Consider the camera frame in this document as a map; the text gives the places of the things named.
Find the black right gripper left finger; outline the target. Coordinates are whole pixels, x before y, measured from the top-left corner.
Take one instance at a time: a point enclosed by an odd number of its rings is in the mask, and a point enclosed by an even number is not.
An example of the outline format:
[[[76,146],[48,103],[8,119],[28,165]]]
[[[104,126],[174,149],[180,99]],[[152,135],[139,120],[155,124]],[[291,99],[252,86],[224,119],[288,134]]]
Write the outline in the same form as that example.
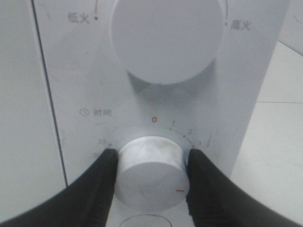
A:
[[[71,185],[2,227],[104,227],[114,195],[118,154],[105,149]]]

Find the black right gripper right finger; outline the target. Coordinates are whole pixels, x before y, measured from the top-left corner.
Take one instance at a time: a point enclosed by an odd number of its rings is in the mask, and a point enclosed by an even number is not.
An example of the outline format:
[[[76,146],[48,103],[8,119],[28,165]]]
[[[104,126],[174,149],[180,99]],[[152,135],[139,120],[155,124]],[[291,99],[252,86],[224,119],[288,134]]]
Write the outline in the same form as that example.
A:
[[[186,197],[196,227],[297,227],[234,184],[199,149],[189,152]]]

